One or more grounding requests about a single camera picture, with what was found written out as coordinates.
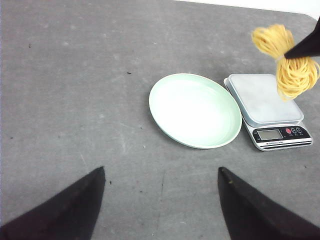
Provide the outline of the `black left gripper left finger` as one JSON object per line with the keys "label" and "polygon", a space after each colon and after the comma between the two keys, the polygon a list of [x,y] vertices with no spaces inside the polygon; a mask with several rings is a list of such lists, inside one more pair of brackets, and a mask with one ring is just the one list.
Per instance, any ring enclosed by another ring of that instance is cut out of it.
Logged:
{"label": "black left gripper left finger", "polygon": [[103,200],[105,170],[98,167],[55,196],[0,228],[2,240],[89,240]]}

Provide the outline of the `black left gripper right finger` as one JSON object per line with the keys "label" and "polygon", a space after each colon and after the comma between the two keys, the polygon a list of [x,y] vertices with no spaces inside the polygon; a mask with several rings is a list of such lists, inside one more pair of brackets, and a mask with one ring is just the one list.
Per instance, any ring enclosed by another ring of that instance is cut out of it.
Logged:
{"label": "black left gripper right finger", "polygon": [[320,228],[219,167],[220,206],[232,240],[318,240]]}

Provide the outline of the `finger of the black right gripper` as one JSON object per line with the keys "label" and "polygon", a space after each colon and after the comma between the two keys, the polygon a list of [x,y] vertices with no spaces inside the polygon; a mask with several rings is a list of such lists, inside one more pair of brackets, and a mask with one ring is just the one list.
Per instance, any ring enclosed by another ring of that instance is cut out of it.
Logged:
{"label": "finger of the black right gripper", "polygon": [[288,50],[284,57],[286,59],[297,59],[303,57],[320,56],[320,20],[318,19],[314,30],[301,42]]}

